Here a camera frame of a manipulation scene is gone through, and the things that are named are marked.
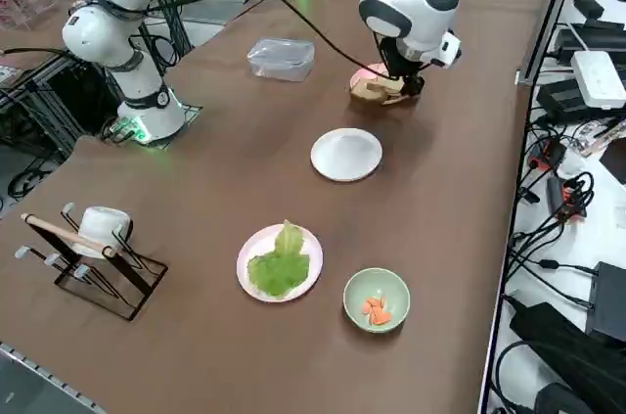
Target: white plate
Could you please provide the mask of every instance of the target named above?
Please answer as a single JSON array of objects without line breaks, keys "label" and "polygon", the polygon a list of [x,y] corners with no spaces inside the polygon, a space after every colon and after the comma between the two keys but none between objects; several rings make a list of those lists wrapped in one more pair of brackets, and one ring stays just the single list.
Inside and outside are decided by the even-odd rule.
[{"label": "white plate", "polygon": [[317,281],[322,272],[322,264],[324,263],[322,246],[317,238],[313,234],[302,227],[298,227],[302,230],[304,238],[304,245],[302,245],[303,254],[309,256],[309,275],[306,280],[294,289],[289,290],[285,295],[280,298],[267,295],[265,292],[261,292],[250,282],[247,276],[247,264],[251,259],[258,255],[263,255],[274,250],[274,242],[276,237],[283,229],[283,225],[272,225],[267,228],[263,228],[261,231],[257,231],[252,235],[250,239],[246,241],[242,249],[239,251],[239,257],[237,258],[237,278],[242,288],[251,296],[261,301],[267,301],[269,303],[281,303],[289,301],[291,299],[297,299],[306,293],[313,284]]},{"label": "white plate", "polygon": [[311,149],[311,162],[323,176],[352,182],[371,174],[382,160],[379,139],[360,128],[338,128],[322,135]]}]

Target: brown table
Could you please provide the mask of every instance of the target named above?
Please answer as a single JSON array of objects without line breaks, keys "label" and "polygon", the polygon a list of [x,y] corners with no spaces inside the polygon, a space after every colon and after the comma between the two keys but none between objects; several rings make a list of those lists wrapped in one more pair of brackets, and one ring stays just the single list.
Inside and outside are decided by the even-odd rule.
[{"label": "brown table", "polygon": [[[294,0],[346,52],[373,61],[357,0]],[[204,106],[167,152],[83,139],[0,227],[0,339],[111,413],[475,412],[505,250],[527,92],[514,72],[541,0],[463,0],[464,56],[426,75],[414,108],[348,101],[355,67],[276,0],[229,24],[168,75]],[[302,83],[253,77],[260,37],[313,40]],[[337,185],[309,150],[358,126],[380,138],[374,175]],[[67,202],[136,221],[137,249],[169,264],[132,323],[52,285],[15,249],[38,244],[21,212],[61,223]],[[317,235],[320,280],[293,304],[240,288],[235,261],[256,230],[289,220]],[[404,277],[400,332],[368,337],[342,315],[345,282],[382,266]]]}]

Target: green bowl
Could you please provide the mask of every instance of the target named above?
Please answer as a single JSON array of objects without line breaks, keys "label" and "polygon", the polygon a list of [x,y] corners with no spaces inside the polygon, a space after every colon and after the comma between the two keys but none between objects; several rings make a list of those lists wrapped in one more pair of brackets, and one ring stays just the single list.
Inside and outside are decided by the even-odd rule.
[{"label": "green bowl", "polygon": [[[391,313],[391,321],[380,326],[370,325],[369,315],[362,313],[368,298],[386,298],[384,310]],[[343,309],[359,328],[370,333],[386,333],[405,320],[411,307],[407,284],[386,269],[363,269],[352,276],[343,289]]]}]

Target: white cup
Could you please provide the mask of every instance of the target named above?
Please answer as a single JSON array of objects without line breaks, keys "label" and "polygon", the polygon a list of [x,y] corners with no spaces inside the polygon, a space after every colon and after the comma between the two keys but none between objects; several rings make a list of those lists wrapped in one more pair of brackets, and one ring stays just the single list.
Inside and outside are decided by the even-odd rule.
[{"label": "white cup", "polygon": [[[113,236],[112,231],[121,227],[119,234],[122,238],[125,238],[126,233],[128,233],[129,226],[130,216],[128,216],[128,213],[125,211],[108,207],[89,207],[82,215],[78,235],[105,247],[109,246],[114,251],[118,252],[121,245]],[[77,243],[72,245],[71,248],[75,253],[86,255],[88,257],[95,257],[99,259],[105,258],[100,253]]]}]

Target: pink plate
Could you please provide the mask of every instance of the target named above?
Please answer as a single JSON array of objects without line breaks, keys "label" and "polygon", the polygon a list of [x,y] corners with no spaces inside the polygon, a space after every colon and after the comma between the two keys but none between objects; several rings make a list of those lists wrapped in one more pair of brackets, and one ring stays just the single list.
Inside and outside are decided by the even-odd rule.
[{"label": "pink plate", "polygon": [[304,237],[304,245],[302,246],[302,253],[309,255],[309,275],[304,282],[289,290],[285,295],[280,298],[272,297],[264,292],[258,290],[250,282],[247,277],[247,263],[254,257],[269,253],[274,250],[274,242],[276,237],[283,229],[283,225],[272,225],[267,228],[263,228],[261,231],[257,231],[252,237],[246,241],[244,247],[239,251],[239,257],[237,258],[237,278],[242,288],[251,296],[261,301],[267,301],[268,303],[282,303],[291,299],[297,299],[304,295],[313,284],[317,281],[322,272],[322,264],[324,263],[322,246],[317,238],[313,234],[302,227]]}]

